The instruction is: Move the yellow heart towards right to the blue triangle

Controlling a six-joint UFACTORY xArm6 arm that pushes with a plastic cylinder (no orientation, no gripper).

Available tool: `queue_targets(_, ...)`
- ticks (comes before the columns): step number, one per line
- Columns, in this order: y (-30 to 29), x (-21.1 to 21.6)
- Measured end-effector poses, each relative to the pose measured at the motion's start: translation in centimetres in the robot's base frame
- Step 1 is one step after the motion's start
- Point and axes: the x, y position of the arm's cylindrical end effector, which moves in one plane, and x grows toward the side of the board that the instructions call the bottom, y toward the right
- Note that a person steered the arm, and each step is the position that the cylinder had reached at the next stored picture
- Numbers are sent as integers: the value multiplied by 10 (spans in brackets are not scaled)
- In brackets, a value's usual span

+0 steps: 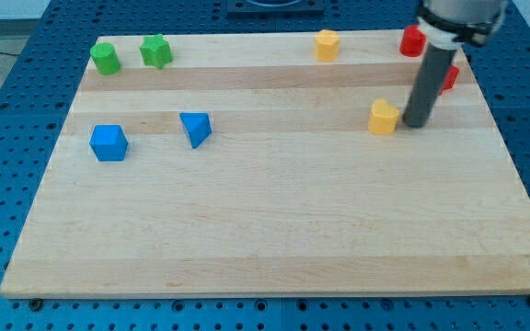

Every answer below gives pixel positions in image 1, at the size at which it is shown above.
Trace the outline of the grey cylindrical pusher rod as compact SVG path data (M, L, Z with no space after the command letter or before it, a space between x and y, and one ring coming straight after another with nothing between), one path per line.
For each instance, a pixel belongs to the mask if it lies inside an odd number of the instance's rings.
M428 45L404 110L407 126L422 128L427 124L456 53Z

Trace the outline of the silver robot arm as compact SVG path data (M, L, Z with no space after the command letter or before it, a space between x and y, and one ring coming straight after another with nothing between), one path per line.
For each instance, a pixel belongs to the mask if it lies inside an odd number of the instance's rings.
M428 41L403 114L411 128L426 125L455 54L463 44L482 47L503 24L506 0L421 0L416 18Z

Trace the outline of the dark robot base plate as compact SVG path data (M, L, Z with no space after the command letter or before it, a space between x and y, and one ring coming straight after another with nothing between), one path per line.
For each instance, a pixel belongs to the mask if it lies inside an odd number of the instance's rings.
M228 16L277 15L277 14L321 14L325 0L227 0Z

